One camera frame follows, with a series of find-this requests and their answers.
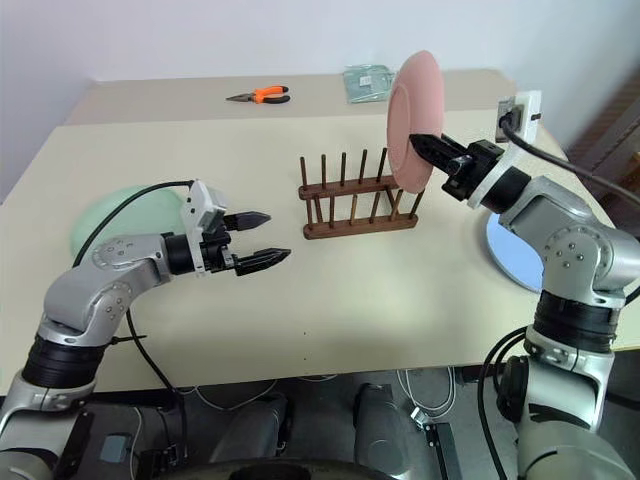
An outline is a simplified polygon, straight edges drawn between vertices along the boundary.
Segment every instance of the pink plate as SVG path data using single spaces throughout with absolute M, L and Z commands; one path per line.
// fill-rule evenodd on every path
M 391 171 L 400 188 L 419 193 L 433 167 L 418 156 L 411 133 L 440 136 L 444 122 L 444 82 L 435 58 L 421 51 L 407 59 L 396 75 L 387 113 L 387 147 Z

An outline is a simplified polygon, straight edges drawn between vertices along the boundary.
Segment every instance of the electrical cord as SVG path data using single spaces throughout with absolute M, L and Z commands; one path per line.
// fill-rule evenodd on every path
M 625 305 L 629 305 L 631 302 L 633 302 L 638 297 L 640 297 L 640 286 L 636 287 L 636 289 L 633 292 L 631 292 L 629 295 L 627 295 L 627 299 L 625 301 Z
M 556 167 L 560 167 L 564 170 L 568 170 L 572 173 L 575 173 L 579 177 L 582 177 L 586 180 L 590 180 L 593 183 L 596 183 L 601 187 L 606 188 L 607 190 L 615 193 L 616 195 L 626 200 L 627 202 L 634 204 L 636 207 L 640 207 L 640 197 L 630 192 L 626 188 L 621 187 L 620 185 L 617 185 L 616 183 L 613 183 L 607 180 L 606 178 L 600 177 L 598 175 L 594 175 L 593 173 L 591 173 L 589 170 L 585 168 L 566 162 L 560 157 L 556 157 L 555 155 L 545 152 L 544 150 L 540 150 L 539 148 L 531 145 L 530 143 L 525 142 L 513 130 L 513 127 L 511 125 L 511 119 L 512 119 L 512 114 L 507 113 L 505 116 L 503 116 L 500 119 L 498 124 L 500 125 L 500 128 L 502 128 L 502 131 L 504 132 L 505 136 L 513 144 L 517 145 L 518 147 L 530 153 L 531 155 L 534 155 L 546 162 L 552 163 Z
M 104 217 L 104 219 L 98 224 L 98 226 L 93 230 L 93 232 L 91 232 L 91 234 L 87 237 L 87 239 L 82 244 L 82 247 L 80 247 L 80 250 L 78 250 L 78 254 L 76 255 L 75 260 L 73 261 L 73 267 L 77 267 L 78 265 L 80 265 L 80 262 L 82 261 L 85 254 L 87 253 L 87 250 L 89 250 L 89 247 L 91 246 L 91 244 L 98 237 L 98 235 L 100 235 L 100 232 L 102 232 L 102 230 L 104 230 L 104 228 L 109 224 L 109 222 L 111 222 L 111 220 L 113 220 L 116 217 L 116 215 L 118 215 L 122 210 L 124 210 L 125 207 L 132 204 L 143 195 L 146 195 L 147 193 L 153 192 L 155 190 L 160 190 L 161 188 L 167 188 L 167 187 L 191 188 L 191 185 L 193 185 L 193 180 L 179 180 L 175 182 L 156 183 L 155 185 L 151 185 L 149 187 L 143 188 L 142 190 L 139 190 L 133 195 L 127 197 L 109 215 Z
M 89 250 L 89 247 L 95 241 L 95 239 L 98 237 L 98 235 L 100 235 L 100 232 L 102 232 L 102 230 L 104 230 L 104 228 L 109 224 L 109 222 L 111 222 L 111 220 L 113 220 L 122 210 L 124 210 L 128 205 L 133 203 L 135 200 L 137 200 L 138 198 L 142 197 L 143 195 L 146 195 L 147 193 L 153 192 L 155 190 L 160 190 L 162 188 L 168 188 L 168 187 L 187 187 L 187 188 L 191 188 L 191 185 L 193 185 L 193 180 L 178 180 L 178 181 L 174 181 L 174 182 L 157 183 L 155 185 L 151 185 L 149 187 L 143 188 L 143 189 L 139 190 L 138 192 L 134 193 L 133 195 L 130 195 L 129 197 L 127 197 L 124 201 L 122 201 L 122 203 L 120 203 L 120 205 L 118 205 L 111 213 L 109 213 L 109 215 L 107 215 L 98 224 L 98 226 L 96 228 L 93 229 L 91 234 L 87 237 L 87 239 L 82 244 L 82 247 L 80 247 L 80 250 L 78 251 L 78 254 L 76 255 L 76 258 L 73 261 L 72 267 L 75 268 L 78 265 L 80 265 L 80 262 L 82 261 L 82 259 L 84 258 L 85 254 Z M 131 332 L 131 337 L 133 338 L 133 342 L 135 343 L 136 347 L 138 348 L 138 351 L 140 352 L 142 357 L 146 360 L 146 362 L 149 364 L 151 369 L 158 376 L 158 378 L 160 379 L 162 384 L 165 386 L 165 388 L 171 393 L 171 395 L 175 399 L 176 405 L 177 405 L 178 410 L 180 412 L 180 423 L 181 423 L 181 429 L 182 429 L 182 432 L 181 432 L 182 454 L 183 454 L 182 455 L 182 459 L 184 461 L 188 457 L 188 450 L 187 450 L 187 435 L 188 435 L 188 431 L 187 431 L 187 413 L 186 413 L 186 410 L 185 410 L 185 407 L 184 407 L 184 399 L 179 394 L 179 392 L 174 388 L 174 386 L 171 384 L 171 382 L 166 377 L 166 375 L 162 372 L 160 367 L 158 367 L 158 365 L 156 365 L 156 363 L 153 361 L 151 356 L 147 353 L 147 351 L 145 350 L 144 346 L 140 342 L 140 338 L 138 337 L 138 334 L 137 334 L 137 332 L 135 330 L 135 327 L 133 325 L 133 317 L 131 316 L 131 310 L 127 310 L 126 317 L 127 317 L 127 325 L 129 326 L 129 331 Z
M 424 405 L 415 399 L 413 395 L 413 391 L 411 389 L 409 372 L 410 372 L 410 369 L 404 370 L 405 381 L 407 382 L 406 387 L 404 386 L 404 383 L 402 381 L 400 370 L 396 370 L 396 377 L 398 378 L 398 383 L 400 384 L 400 388 L 402 388 L 402 391 L 404 392 L 404 394 L 409 398 L 409 400 L 411 400 L 411 403 L 413 403 L 413 406 L 422 409 L 431 419 L 434 419 L 434 420 L 438 418 L 442 418 L 445 415 L 447 415 L 451 411 L 451 409 L 453 408 L 453 405 L 456 402 L 456 385 L 455 385 L 455 379 L 453 376 L 453 368 L 447 367 L 447 373 L 449 377 L 449 388 L 448 388 L 447 398 L 440 405 L 433 405 L 433 406 Z
M 491 436 L 491 430 L 489 430 L 487 412 L 485 411 L 484 407 L 484 381 L 487 377 L 489 365 L 491 365 L 491 361 L 493 360 L 493 357 L 496 355 L 498 350 L 500 350 L 502 346 L 505 345 L 509 340 L 517 337 L 518 335 L 524 334 L 526 331 L 527 327 L 521 327 L 511 333 L 508 333 L 500 340 L 498 340 L 498 343 L 496 343 L 487 354 L 487 358 L 485 358 L 484 363 L 482 364 L 482 368 L 480 368 L 480 374 L 478 375 L 478 416 L 480 417 L 482 433 L 484 434 L 484 438 L 487 441 L 487 447 L 489 448 L 491 459 L 493 460 L 493 464 L 496 467 L 496 471 L 498 472 L 498 477 L 500 478 L 500 480 L 506 480 L 507 475 L 504 473 L 504 468 L 502 467 L 502 463 L 500 462 L 500 456 L 498 455 L 496 445 L 493 442 L 493 437 Z
M 496 361 L 493 368 L 493 388 L 495 389 L 496 393 L 500 391 L 500 384 L 498 383 L 498 368 L 502 363 L 502 360 L 504 360 L 504 357 L 509 352 L 509 350 L 511 350 L 515 345 L 517 345 L 522 340 L 524 340 L 524 337 L 525 337 L 524 334 L 518 335 L 517 337 L 515 337 L 513 340 L 511 340 L 509 343 L 507 343 L 504 346 L 504 348 L 500 351 L 500 353 L 496 357 Z
M 133 442 L 131 442 L 131 451 L 129 452 L 129 475 L 131 476 L 131 480 L 136 480 L 136 477 L 133 474 L 133 457 L 135 456 L 136 443 L 138 443 L 138 437 L 142 430 L 142 412 L 138 407 L 133 407 L 133 410 L 138 414 L 138 428 L 136 429 L 136 434 L 133 437 Z
M 248 400 L 244 400 L 236 405 L 232 405 L 230 407 L 223 407 L 221 405 L 216 405 L 215 403 L 213 403 L 212 401 L 208 400 L 207 398 L 205 398 L 205 396 L 202 394 L 202 392 L 200 391 L 200 386 L 196 385 L 195 387 L 193 387 L 193 389 L 191 389 L 189 392 L 187 393 L 182 393 L 182 395 L 189 395 L 190 393 L 195 392 L 195 394 L 198 396 L 198 398 L 202 401 L 202 403 L 204 403 L 205 405 L 214 408 L 216 410 L 219 410 L 221 412 L 233 412 L 234 410 L 237 410 L 241 407 L 244 407 L 245 405 L 249 405 L 251 402 L 264 397 L 267 393 L 269 393 L 271 390 L 273 390 L 273 388 L 276 386 L 276 383 L 278 383 L 278 379 L 275 379 L 273 382 L 271 382 L 271 384 L 262 392 L 260 392 L 259 394 L 251 397 Z

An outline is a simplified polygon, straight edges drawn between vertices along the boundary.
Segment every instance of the white cable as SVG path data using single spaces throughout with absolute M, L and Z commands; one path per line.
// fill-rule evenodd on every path
M 215 408 L 216 410 L 219 410 L 221 412 L 232 412 L 233 410 L 237 410 L 240 407 L 244 407 L 245 405 L 250 404 L 251 402 L 253 402 L 254 400 L 259 399 L 260 397 L 266 395 L 267 393 L 269 393 L 271 390 L 273 390 L 273 387 L 276 386 L 276 383 L 278 383 L 278 379 L 275 379 L 271 385 L 269 385 L 267 387 L 267 389 L 261 393 L 259 393 L 258 395 L 251 397 L 249 400 L 245 400 L 244 402 L 240 402 L 237 405 L 233 405 L 231 407 L 222 407 L 220 405 L 216 405 L 213 402 L 210 402 L 209 400 L 207 400 L 206 398 L 204 398 L 204 395 L 202 395 L 202 393 L 200 392 L 200 386 L 196 385 L 193 390 L 191 390 L 191 392 L 196 392 L 196 395 L 198 396 L 198 398 L 202 401 L 202 403 L 204 403 L 205 405 L 210 406 L 211 408 Z
M 432 419 L 441 418 L 441 417 L 444 417 L 446 414 L 448 414 L 453 408 L 453 405 L 456 401 L 456 384 L 453 376 L 453 368 L 447 367 L 447 373 L 449 377 L 449 391 L 447 394 L 447 398 L 440 405 L 436 405 L 436 406 L 424 405 L 415 399 L 415 397 L 413 396 L 413 391 L 411 390 L 411 381 L 409 380 L 409 371 L 410 371 L 409 369 L 405 370 L 405 378 L 407 382 L 406 387 L 402 382 L 402 377 L 400 376 L 400 370 L 396 370 L 396 377 L 398 377 L 398 383 L 400 384 L 402 391 L 405 393 L 407 397 L 409 397 L 413 405 L 415 407 L 419 407 L 422 410 L 424 410 L 425 413 L 429 415 L 429 417 Z
M 138 443 L 138 437 L 140 436 L 140 431 L 142 430 L 142 413 L 138 407 L 133 407 L 135 412 L 138 414 L 138 429 L 136 430 L 136 434 L 133 437 L 133 442 L 131 442 L 131 451 L 129 452 L 129 475 L 131 475 L 131 480 L 136 480 L 135 475 L 133 474 L 133 457 L 136 449 L 136 443 Z
M 311 382 L 311 383 L 321 383 L 326 382 L 328 380 L 333 380 L 338 375 L 314 375 L 322 378 L 307 378 L 307 377 L 296 377 L 298 380 L 302 380 L 303 382 Z
M 195 387 L 193 387 L 191 390 L 187 390 L 186 392 L 185 392 L 185 391 L 182 391 L 182 390 L 177 389 L 177 392 L 178 392 L 180 395 L 184 395 L 184 396 L 186 397 L 187 395 L 191 395 L 193 392 L 195 392 L 195 391 L 196 391 L 196 388 L 198 388 L 198 387 L 197 387 L 197 386 L 195 386 Z

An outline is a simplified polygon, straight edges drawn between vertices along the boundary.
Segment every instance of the white wall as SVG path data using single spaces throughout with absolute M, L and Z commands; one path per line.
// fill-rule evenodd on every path
M 492 67 L 569 145 L 640 64 L 637 0 L 3 0 L 0 199 L 89 79 Z

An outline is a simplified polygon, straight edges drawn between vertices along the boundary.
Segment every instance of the clear plastic bag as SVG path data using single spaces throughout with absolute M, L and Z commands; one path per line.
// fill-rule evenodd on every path
M 394 77 L 384 65 L 350 65 L 343 73 L 347 100 L 349 103 L 385 101 Z

